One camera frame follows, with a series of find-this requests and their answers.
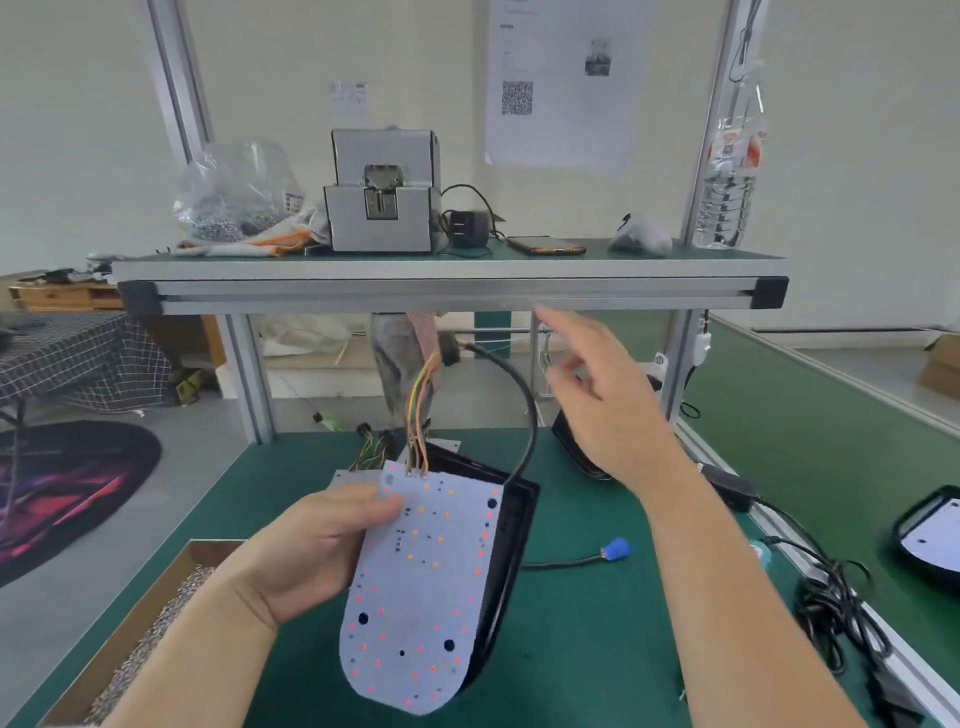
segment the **person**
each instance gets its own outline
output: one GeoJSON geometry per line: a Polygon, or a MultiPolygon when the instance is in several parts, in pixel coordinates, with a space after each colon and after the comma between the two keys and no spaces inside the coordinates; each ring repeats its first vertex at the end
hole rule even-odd
{"type": "MultiPolygon", "coordinates": [[[[537,314],[572,351],[547,377],[577,443],[646,511],[693,725],[864,726],[620,342],[582,316],[537,314]]],[[[291,506],[197,591],[107,728],[240,726],[278,626],[342,591],[364,529],[401,507],[375,486],[291,506]]]]}

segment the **upper shelf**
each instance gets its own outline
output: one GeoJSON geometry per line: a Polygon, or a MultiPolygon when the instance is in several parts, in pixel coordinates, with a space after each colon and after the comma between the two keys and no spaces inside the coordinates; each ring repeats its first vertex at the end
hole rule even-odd
{"type": "Polygon", "coordinates": [[[496,242],[481,258],[150,255],[118,260],[113,273],[134,313],[779,308],[786,293],[780,257],[678,247],[657,258],[576,242],[585,255],[529,256],[496,242]]]}
{"type": "Polygon", "coordinates": [[[491,255],[182,257],[147,255],[113,264],[117,280],[358,280],[701,278],[785,276],[786,259],[738,250],[677,246],[667,257],[608,250],[606,238],[573,239],[584,255],[525,255],[491,241],[491,255]]]}

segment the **bag of screws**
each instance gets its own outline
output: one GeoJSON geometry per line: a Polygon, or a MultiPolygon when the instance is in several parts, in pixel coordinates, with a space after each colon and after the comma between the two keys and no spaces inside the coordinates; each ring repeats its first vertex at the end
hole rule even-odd
{"type": "Polygon", "coordinates": [[[303,191],[269,141],[211,142],[177,183],[174,216],[187,240],[237,243],[300,212],[303,191]]]}

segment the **smartphone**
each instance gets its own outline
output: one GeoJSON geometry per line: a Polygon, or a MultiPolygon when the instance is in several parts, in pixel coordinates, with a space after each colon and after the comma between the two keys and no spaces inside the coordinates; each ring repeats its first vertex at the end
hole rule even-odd
{"type": "Polygon", "coordinates": [[[548,235],[508,237],[507,245],[528,255],[583,255],[587,252],[582,245],[548,235]]]}

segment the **forearm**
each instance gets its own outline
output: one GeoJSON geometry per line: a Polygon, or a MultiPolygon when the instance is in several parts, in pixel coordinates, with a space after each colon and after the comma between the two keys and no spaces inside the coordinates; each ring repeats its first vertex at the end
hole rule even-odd
{"type": "Polygon", "coordinates": [[[863,725],[736,521],[682,456],[636,489],[650,520],[694,725],[863,725]]]}
{"type": "Polygon", "coordinates": [[[105,728],[239,728],[276,631],[215,576],[189,601],[105,728]]]}

